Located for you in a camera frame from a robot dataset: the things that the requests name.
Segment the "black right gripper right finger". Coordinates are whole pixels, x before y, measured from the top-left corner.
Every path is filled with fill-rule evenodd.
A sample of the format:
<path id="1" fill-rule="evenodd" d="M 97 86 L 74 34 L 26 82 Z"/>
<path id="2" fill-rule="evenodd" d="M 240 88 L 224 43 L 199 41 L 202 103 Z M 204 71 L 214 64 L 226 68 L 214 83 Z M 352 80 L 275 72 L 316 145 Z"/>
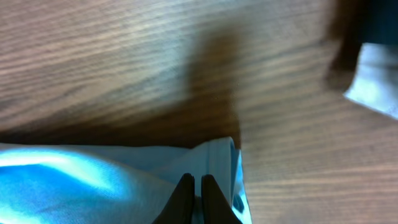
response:
<path id="1" fill-rule="evenodd" d="M 201 203 L 204 224 L 242 224 L 212 175 L 201 178 Z"/>

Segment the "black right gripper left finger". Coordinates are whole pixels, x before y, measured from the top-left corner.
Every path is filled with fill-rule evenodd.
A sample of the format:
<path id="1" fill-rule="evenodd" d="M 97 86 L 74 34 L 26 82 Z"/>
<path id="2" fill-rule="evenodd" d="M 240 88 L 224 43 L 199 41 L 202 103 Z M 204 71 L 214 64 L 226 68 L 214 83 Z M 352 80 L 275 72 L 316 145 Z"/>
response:
<path id="1" fill-rule="evenodd" d="M 165 207 L 153 224 L 191 224 L 195 205 L 195 179 L 182 175 Z"/>

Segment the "light blue t-shirt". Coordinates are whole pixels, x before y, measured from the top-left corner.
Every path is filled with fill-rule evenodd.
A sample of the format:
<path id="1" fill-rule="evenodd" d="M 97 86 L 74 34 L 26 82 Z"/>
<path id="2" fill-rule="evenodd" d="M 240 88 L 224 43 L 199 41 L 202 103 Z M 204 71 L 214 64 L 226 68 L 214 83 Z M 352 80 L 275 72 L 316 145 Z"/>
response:
<path id="1" fill-rule="evenodd" d="M 2 223 L 152 223 L 184 174 L 191 223 L 203 223 L 201 179 L 212 175 L 233 215 L 251 223 L 241 151 L 231 138 L 191 149 L 1 144 Z"/>

